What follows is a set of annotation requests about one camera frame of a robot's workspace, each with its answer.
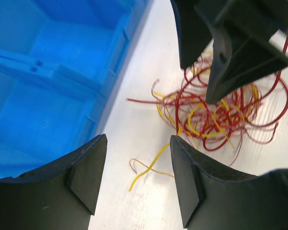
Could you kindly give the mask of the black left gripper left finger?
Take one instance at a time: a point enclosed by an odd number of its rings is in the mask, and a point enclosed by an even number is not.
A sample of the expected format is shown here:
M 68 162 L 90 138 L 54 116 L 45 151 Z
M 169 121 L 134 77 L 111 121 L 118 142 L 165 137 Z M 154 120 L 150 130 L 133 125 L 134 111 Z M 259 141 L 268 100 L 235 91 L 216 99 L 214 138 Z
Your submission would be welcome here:
M 0 230 L 86 230 L 100 190 L 107 136 L 16 178 L 0 179 Z

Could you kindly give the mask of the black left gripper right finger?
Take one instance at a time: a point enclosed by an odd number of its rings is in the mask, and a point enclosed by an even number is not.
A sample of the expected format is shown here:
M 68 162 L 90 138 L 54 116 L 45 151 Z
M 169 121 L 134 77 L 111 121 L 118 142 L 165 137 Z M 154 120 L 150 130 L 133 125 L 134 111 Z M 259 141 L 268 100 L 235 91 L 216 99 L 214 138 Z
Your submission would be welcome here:
M 260 176 L 232 169 L 170 139 L 183 227 L 187 230 L 288 230 L 288 169 Z

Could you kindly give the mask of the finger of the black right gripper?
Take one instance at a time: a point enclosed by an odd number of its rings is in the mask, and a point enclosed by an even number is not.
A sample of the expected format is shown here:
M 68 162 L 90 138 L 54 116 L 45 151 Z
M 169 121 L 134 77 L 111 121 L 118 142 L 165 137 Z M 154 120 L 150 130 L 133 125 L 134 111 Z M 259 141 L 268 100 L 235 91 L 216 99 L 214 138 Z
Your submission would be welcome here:
M 288 0 L 202 0 L 194 7 L 213 39 L 206 102 L 288 67 L 288 56 L 270 42 L 288 35 Z
M 213 36 L 203 18 L 196 12 L 195 7 L 201 3 L 213 6 L 212 0 L 172 0 L 174 12 L 180 68 L 187 69 L 213 41 Z

